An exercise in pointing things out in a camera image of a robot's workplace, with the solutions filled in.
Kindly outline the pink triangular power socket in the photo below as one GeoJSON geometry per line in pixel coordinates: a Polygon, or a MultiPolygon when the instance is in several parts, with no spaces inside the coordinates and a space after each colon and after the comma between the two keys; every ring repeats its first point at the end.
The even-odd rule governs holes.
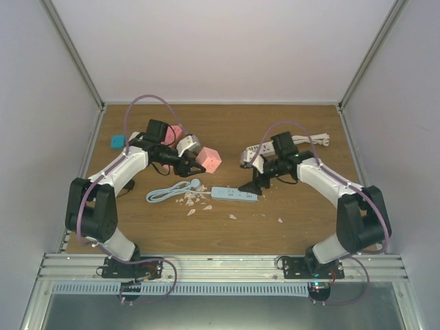
{"type": "Polygon", "coordinates": [[[168,126],[166,136],[162,144],[173,148],[174,145],[178,143],[182,133],[182,128],[179,125],[168,126]]]}

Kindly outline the black charger plug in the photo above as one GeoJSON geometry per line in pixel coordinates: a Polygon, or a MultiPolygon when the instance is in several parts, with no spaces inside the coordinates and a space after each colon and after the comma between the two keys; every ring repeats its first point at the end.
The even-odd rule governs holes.
{"type": "Polygon", "coordinates": [[[130,193],[135,187],[135,181],[133,179],[129,180],[122,188],[122,190],[116,196],[117,198],[122,197],[130,193]]]}

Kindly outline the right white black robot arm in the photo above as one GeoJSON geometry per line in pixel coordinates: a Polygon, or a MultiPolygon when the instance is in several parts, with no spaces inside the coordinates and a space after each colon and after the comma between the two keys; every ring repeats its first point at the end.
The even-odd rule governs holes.
{"type": "Polygon", "coordinates": [[[305,272],[320,278],[329,267],[376,243],[388,244],[392,234],[381,190],[353,183],[331,170],[312,151],[299,151],[288,132],[274,135],[268,159],[260,148],[242,152],[240,165],[253,170],[252,180],[239,187],[245,193],[261,195],[272,179],[289,175],[295,183],[314,188],[336,209],[335,234],[305,252],[305,272]]]}

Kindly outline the blue cube adapter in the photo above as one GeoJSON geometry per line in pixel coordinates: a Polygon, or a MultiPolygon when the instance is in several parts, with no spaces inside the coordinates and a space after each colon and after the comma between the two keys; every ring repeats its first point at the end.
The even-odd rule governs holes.
{"type": "Polygon", "coordinates": [[[125,137],[123,135],[113,135],[111,138],[110,147],[113,150],[123,149],[125,145],[125,137]]]}

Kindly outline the pink block socket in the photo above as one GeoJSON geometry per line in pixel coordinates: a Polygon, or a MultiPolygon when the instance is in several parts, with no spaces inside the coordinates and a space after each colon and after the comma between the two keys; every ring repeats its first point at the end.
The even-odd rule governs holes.
{"type": "Polygon", "coordinates": [[[216,150],[203,147],[196,157],[196,162],[202,165],[207,173],[213,174],[221,165],[222,159],[216,150]]]}

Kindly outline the light blue power strip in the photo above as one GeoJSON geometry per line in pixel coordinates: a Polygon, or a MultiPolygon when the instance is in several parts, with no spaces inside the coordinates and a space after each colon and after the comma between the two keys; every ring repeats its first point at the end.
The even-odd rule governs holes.
{"type": "Polygon", "coordinates": [[[239,202],[257,202],[258,195],[241,192],[237,188],[230,187],[212,187],[210,195],[212,199],[223,200],[223,201],[239,201],[239,202]]]}

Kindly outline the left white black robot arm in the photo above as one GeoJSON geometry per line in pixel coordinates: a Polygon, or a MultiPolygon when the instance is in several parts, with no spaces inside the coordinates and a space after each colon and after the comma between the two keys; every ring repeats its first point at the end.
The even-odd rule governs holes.
{"type": "Polygon", "coordinates": [[[135,256],[137,245],[118,228],[116,197],[120,191],[150,165],[168,165],[179,177],[206,171],[195,161],[199,139],[189,134],[176,146],[165,145],[169,127],[165,122],[150,120],[145,132],[132,133],[121,154],[109,165],[87,179],[74,179],[69,187],[66,229],[76,233],[79,240],[102,247],[118,261],[118,270],[127,278],[141,272],[142,262],[135,256]]]}

